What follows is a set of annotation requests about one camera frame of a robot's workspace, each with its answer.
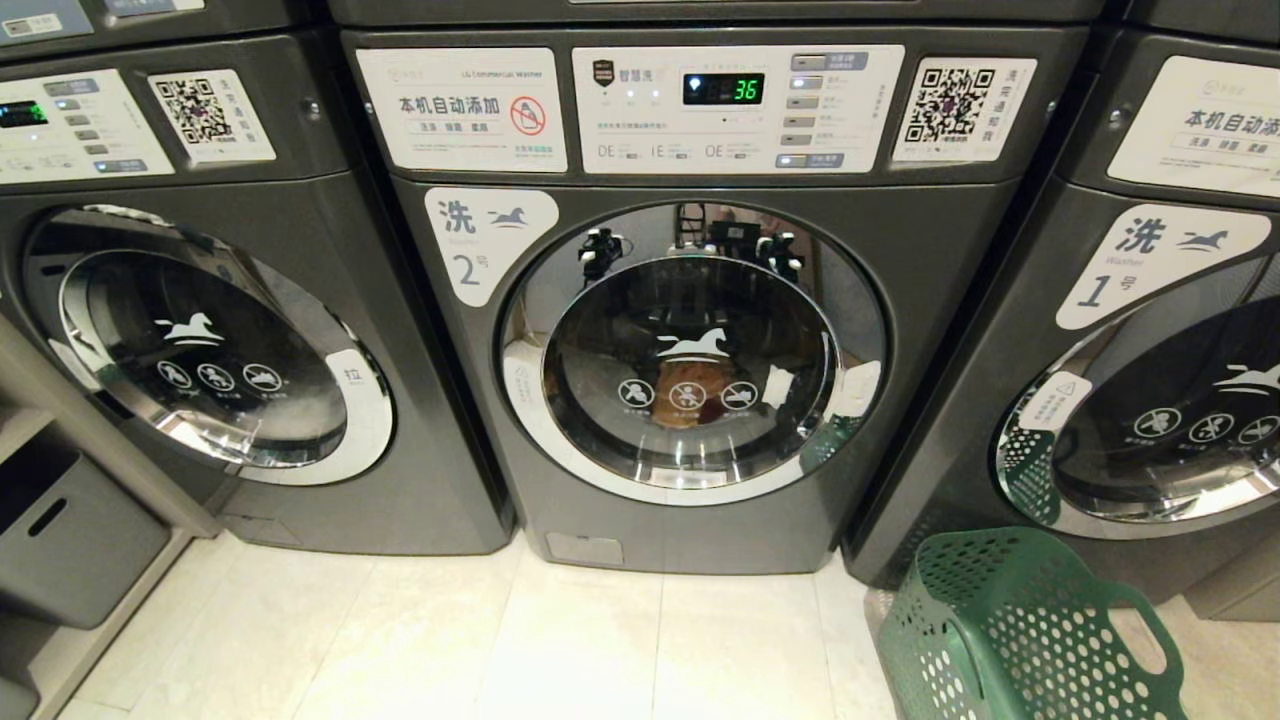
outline number 2 sticker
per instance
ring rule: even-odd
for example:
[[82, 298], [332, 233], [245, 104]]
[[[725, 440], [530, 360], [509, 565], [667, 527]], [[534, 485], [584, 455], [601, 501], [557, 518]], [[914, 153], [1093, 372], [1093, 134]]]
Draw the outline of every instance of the number 2 sticker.
[[1059, 327], [1085, 328], [1185, 277], [1249, 252], [1271, 233], [1265, 215], [1183, 205], [1134, 205], [1111, 224], [1057, 309]]
[[424, 206], [453, 295], [489, 302], [521, 254], [559, 220], [556, 200], [538, 190], [433, 187]]

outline prohibition symbol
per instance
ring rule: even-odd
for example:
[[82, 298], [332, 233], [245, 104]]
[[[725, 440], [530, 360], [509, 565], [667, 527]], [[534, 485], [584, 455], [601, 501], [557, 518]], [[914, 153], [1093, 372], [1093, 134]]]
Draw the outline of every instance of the prohibition symbol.
[[527, 95], [511, 101], [511, 123], [524, 135], [539, 135], [547, 129], [547, 110]]

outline white tile floor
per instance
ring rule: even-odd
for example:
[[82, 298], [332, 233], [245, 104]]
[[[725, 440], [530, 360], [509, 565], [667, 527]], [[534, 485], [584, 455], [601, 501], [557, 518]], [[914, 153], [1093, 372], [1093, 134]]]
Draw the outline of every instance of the white tile floor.
[[[865, 594], [838, 561], [664, 577], [549, 565], [522, 538], [379, 559], [224, 533], [191, 546], [61, 720], [888, 720]], [[1280, 625], [1161, 614], [1193, 717], [1280, 717]]]

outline horse logo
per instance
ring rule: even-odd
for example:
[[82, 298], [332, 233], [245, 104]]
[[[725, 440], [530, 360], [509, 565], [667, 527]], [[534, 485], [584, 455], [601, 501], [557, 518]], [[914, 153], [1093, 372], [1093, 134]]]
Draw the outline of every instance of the horse logo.
[[1184, 233], [1187, 240], [1178, 243], [1179, 250], [1194, 250], [1196, 252], [1212, 252], [1221, 250], [1220, 242], [1226, 240], [1226, 231], [1217, 231], [1213, 234], [1199, 234], [1197, 232]]
[[[672, 357], [673, 355], [718, 355], [728, 357], [728, 352], [719, 348], [719, 343], [724, 341], [724, 331], [722, 328], [709, 329], [698, 340], [680, 340], [673, 334], [660, 334], [658, 340], [672, 343], [671, 347], [659, 352], [658, 357]], [[703, 360], [703, 357], [672, 359], [673, 363], [696, 363], [699, 360]]]
[[214, 322], [204, 313], [196, 313], [186, 323], [155, 320], [155, 324], [169, 328], [169, 334], [164, 336], [164, 340], [172, 340], [174, 345], [218, 345], [227, 340], [210, 329]]
[[1213, 387], [1221, 388], [1222, 392], [1268, 395], [1267, 391], [1262, 388], [1280, 392], [1280, 365], [1275, 365], [1266, 373], [1251, 370], [1248, 365], [1228, 365], [1226, 369], [1235, 370], [1240, 374], [1234, 378], [1213, 383]]
[[525, 222], [524, 208], [513, 208], [511, 213], [494, 213], [489, 210], [489, 214], [494, 217], [489, 224], [498, 225], [499, 228], [520, 228], [529, 224]]

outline washing machine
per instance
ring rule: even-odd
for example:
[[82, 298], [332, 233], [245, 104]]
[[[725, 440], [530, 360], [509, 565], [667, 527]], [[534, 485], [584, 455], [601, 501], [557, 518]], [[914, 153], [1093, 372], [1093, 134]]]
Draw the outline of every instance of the washing machine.
[[[763, 8], [716, 5], [680, 8]], [[819, 568], [1084, 37], [995, 19], [347, 31], [536, 553]]]
[[0, 0], [0, 63], [293, 27], [306, 0]]
[[511, 502], [344, 68], [311, 32], [0, 68], [0, 309], [246, 539], [488, 552]]
[[934, 533], [1021, 524], [1161, 602], [1280, 524], [1280, 53], [1134, 27], [1097, 50], [845, 541], [864, 582], [900, 583]]

